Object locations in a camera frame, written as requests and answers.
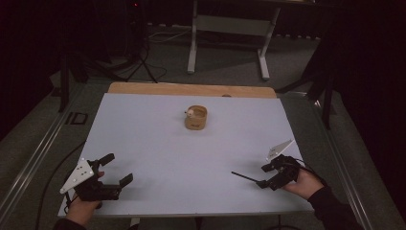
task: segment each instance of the small wooden basket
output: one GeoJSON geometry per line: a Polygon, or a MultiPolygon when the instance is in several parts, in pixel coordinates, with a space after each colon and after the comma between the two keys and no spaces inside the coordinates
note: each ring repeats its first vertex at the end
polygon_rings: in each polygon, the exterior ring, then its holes
{"type": "Polygon", "coordinates": [[[207,109],[201,105],[192,105],[186,111],[185,126],[191,130],[201,130],[206,125],[207,109]]]}

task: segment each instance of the human hand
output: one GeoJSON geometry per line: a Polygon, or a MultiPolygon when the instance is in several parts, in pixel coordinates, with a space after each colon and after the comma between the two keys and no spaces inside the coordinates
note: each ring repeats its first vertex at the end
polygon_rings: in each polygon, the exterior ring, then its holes
{"type": "Polygon", "coordinates": [[[287,184],[282,188],[304,199],[309,199],[323,187],[325,186],[315,175],[304,170],[299,170],[297,182],[287,184]]]}
{"type": "MultiPolygon", "coordinates": [[[[99,177],[102,177],[104,172],[99,172],[99,177]]],[[[98,201],[83,201],[78,197],[77,194],[74,194],[73,201],[69,207],[68,214],[66,218],[78,223],[82,226],[85,226],[90,218],[92,218],[95,209],[99,206],[101,202],[98,201]]]]}

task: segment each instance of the white tabletop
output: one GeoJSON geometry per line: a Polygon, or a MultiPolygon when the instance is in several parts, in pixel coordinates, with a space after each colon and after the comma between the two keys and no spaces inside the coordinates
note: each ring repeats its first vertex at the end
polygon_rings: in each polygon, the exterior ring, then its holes
{"type": "MultiPolygon", "coordinates": [[[[256,215],[312,210],[283,190],[254,182],[275,172],[267,164],[270,148],[294,139],[279,99],[105,94],[81,157],[116,159],[101,167],[104,184],[133,173],[119,200],[104,201],[96,216],[173,217],[256,215]],[[185,128],[191,105],[208,109],[203,130],[185,128]]],[[[296,143],[285,155],[302,159],[296,143]]],[[[64,202],[59,215],[63,216],[64,202]]]]}

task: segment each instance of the white metal table frame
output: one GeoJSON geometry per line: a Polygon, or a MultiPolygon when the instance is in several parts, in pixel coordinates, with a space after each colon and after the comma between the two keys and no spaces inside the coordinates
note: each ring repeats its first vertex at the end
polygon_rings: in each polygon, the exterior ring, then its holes
{"type": "Polygon", "coordinates": [[[259,66],[262,78],[264,80],[269,80],[269,71],[266,64],[265,54],[269,42],[271,41],[272,33],[274,32],[280,11],[281,8],[275,8],[270,21],[210,16],[198,14],[197,0],[193,0],[192,45],[189,54],[188,73],[194,73],[194,67],[196,64],[197,30],[240,35],[260,35],[265,37],[265,42],[262,48],[258,49],[259,66]]]}

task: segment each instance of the black sleeve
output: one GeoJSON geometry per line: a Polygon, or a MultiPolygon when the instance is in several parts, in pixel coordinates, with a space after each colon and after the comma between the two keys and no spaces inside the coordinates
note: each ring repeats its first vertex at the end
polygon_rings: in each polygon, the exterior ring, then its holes
{"type": "Polygon", "coordinates": [[[350,206],[341,203],[329,187],[320,189],[307,201],[313,206],[316,218],[323,222],[327,230],[363,229],[356,221],[350,206]]]}
{"type": "Polygon", "coordinates": [[[86,228],[67,218],[62,218],[56,222],[54,230],[86,230],[86,228]]]}

